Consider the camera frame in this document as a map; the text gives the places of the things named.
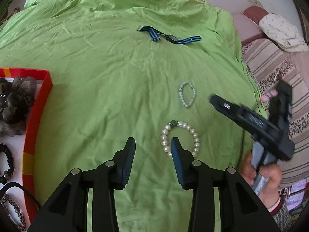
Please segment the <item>right forearm knit sleeve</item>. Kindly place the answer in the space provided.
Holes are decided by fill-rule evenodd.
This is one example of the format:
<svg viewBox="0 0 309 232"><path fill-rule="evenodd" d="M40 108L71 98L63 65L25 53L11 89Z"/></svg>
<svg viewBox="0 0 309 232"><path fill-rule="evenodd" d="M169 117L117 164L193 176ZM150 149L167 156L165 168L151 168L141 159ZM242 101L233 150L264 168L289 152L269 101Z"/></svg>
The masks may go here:
<svg viewBox="0 0 309 232"><path fill-rule="evenodd" d="M273 206L268 208L268 211L282 232L286 232L292 227L294 223L292 216L288 211L285 200L281 196Z"/></svg>

